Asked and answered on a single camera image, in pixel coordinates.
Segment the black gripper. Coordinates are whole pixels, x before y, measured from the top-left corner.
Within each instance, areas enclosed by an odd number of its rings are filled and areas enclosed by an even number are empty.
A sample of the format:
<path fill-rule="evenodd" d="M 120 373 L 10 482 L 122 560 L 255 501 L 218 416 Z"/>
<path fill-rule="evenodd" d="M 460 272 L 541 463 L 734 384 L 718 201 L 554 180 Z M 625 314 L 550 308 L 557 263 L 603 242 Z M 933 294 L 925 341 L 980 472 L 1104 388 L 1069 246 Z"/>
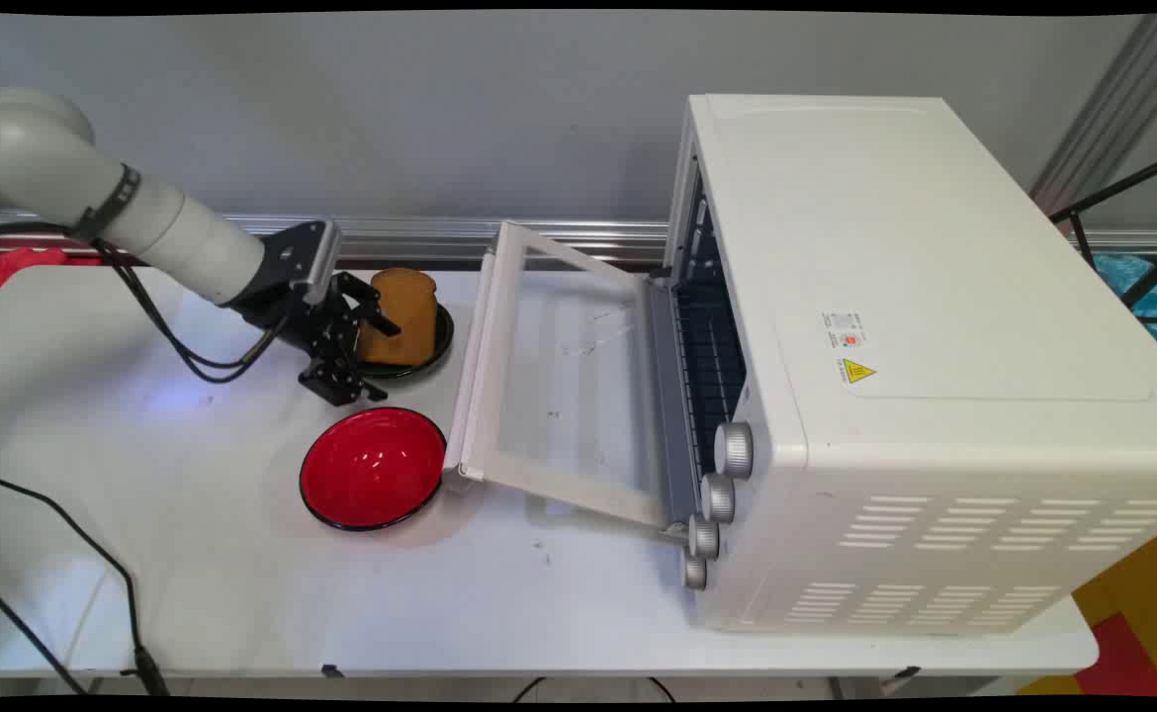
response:
<path fill-rule="evenodd" d="M 389 394 L 366 377 L 351 351 L 363 324 L 385 337 L 398 336 L 401 326 L 385 315 L 379 289 L 358 276 L 337 272 L 333 294 L 315 306 L 307 304 L 297 293 L 255 293 L 236 299 L 233 311 L 261 329 L 261 338 L 234 369 L 248 368 L 272 344 L 283 343 L 307 355 L 305 368 L 299 370 L 299 384 L 320 401 L 333 406 L 386 401 Z"/>

